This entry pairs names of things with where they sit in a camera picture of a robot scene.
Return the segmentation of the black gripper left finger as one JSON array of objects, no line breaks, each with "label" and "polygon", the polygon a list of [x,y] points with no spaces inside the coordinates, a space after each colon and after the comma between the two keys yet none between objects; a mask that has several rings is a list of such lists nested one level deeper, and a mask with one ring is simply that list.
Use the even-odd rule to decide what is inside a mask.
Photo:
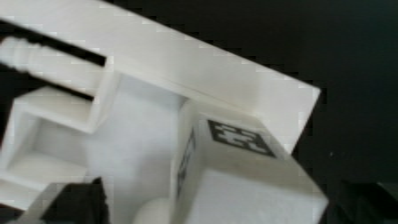
[{"label": "black gripper left finger", "polygon": [[51,183],[15,224],[106,224],[100,178],[88,183]]}]

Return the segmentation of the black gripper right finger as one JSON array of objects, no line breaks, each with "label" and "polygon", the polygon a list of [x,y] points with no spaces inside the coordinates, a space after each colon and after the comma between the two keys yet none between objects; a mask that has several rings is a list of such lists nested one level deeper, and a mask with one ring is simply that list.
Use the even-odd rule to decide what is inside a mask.
[{"label": "black gripper right finger", "polygon": [[337,224],[398,224],[398,183],[340,183]]}]

